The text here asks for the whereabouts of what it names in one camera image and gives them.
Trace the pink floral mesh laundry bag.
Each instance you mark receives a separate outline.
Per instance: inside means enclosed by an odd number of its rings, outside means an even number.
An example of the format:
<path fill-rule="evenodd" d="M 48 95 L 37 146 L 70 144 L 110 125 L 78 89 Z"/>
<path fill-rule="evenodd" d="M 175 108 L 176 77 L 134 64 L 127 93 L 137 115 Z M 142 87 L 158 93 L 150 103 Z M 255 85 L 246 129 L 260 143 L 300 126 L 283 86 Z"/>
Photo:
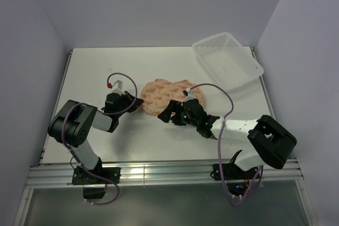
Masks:
<path fill-rule="evenodd" d="M 165 79 L 156 79 L 147 83 L 140 93 L 144 100 L 141 108 L 149 115 L 158 115 L 168 106 L 170 100 L 183 102 L 186 96 L 183 91 L 193 87 L 188 80 L 170 82 Z"/>

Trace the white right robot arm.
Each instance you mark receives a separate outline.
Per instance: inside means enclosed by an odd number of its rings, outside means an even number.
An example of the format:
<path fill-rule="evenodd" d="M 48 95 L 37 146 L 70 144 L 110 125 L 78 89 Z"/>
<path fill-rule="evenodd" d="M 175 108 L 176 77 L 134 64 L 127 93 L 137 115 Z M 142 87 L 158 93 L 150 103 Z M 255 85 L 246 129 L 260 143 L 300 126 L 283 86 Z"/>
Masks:
<path fill-rule="evenodd" d="M 225 119 L 207 114 L 197 99 L 171 100 L 157 117 L 165 123 L 190 125 L 206 139 L 249 143 L 249 150 L 238 150 L 230 161 L 229 172 L 235 178 L 241 178 L 248 170 L 263 164 L 282 169 L 297 145 L 297 139 L 269 115 L 262 115 L 257 120 Z"/>

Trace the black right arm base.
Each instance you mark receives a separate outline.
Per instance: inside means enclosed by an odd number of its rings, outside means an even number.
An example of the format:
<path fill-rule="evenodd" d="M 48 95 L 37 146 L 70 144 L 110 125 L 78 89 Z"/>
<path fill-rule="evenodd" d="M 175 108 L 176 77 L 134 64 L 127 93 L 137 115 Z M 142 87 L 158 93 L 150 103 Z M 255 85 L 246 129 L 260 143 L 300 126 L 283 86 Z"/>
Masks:
<path fill-rule="evenodd" d="M 233 155 L 229 163 L 222 163 L 222 170 L 224 173 L 225 180 L 250 180 L 254 178 L 255 174 L 258 173 L 258 167 L 253 167 L 248 171 L 241 170 L 235 165 L 235 159 L 238 157 L 242 150 L 239 150 Z M 212 172 L 210 177 L 214 180 L 221 180 L 219 164 L 212 165 Z"/>

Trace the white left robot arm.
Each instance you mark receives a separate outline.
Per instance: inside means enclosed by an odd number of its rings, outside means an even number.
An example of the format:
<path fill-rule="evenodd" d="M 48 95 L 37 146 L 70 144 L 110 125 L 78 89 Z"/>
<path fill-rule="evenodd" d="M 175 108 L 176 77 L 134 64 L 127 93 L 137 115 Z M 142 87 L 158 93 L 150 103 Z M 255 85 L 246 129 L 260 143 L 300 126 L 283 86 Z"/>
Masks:
<path fill-rule="evenodd" d="M 112 133 L 119 125 L 119 118 L 139 109 L 143 102 L 127 91 L 109 93 L 101 111 L 95 106 L 68 100 L 50 122 L 48 134 L 71 152 L 90 183 L 98 183 L 103 178 L 102 160 L 87 139 L 91 128 Z"/>

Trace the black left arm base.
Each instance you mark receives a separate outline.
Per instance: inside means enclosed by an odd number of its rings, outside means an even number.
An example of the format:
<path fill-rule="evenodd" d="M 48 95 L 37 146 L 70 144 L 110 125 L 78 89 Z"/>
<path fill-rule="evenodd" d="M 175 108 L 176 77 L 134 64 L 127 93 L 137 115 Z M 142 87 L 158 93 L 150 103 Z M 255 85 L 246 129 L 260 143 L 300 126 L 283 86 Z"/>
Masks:
<path fill-rule="evenodd" d="M 71 184 L 74 186 L 83 187 L 83 198 L 87 202 L 97 203 L 97 200 L 102 199 L 108 189 L 108 185 L 112 184 L 116 187 L 117 193 L 113 202 L 118 199 L 120 188 L 118 186 L 120 181 L 120 167 L 104 167 L 99 170 L 99 175 L 95 176 L 90 171 L 86 172 L 82 167 L 74 168 Z"/>

